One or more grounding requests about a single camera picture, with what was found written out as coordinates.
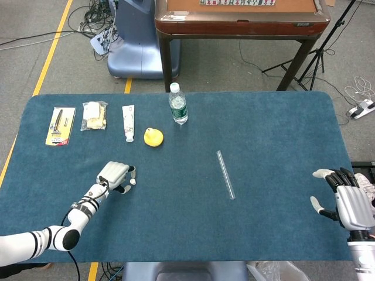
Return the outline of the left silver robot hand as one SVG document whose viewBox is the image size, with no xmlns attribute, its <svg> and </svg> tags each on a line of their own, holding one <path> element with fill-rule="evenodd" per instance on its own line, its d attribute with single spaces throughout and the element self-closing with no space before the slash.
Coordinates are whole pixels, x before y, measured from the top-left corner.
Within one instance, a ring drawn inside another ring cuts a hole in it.
<svg viewBox="0 0 375 281">
<path fill-rule="evenodd" d="M 97 175 L 96 183 L 104 183 L 109 191 L 125 194 L 135 186 L 136 168 L 120 162 L 108 162 Z"/>
</svg>

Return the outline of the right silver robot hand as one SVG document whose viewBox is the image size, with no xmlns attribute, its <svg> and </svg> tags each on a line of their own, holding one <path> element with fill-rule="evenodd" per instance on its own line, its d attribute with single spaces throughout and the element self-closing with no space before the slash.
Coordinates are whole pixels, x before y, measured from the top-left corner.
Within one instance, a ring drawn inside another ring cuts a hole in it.
<svg viewBox="0 0 375 281">
<path fill-rule="evenodd" d="M 322 207 L 316 197 L 310 197 L 319 215 L 340 222 L 347 231 L 368 231 L 374 227 L 369 198 L 351 171 L 343 167 L 338 170 L 318 169 L 312 175 L 327 182 L 336 201 L 336 210 L 330 211 Z"/>
</svg>

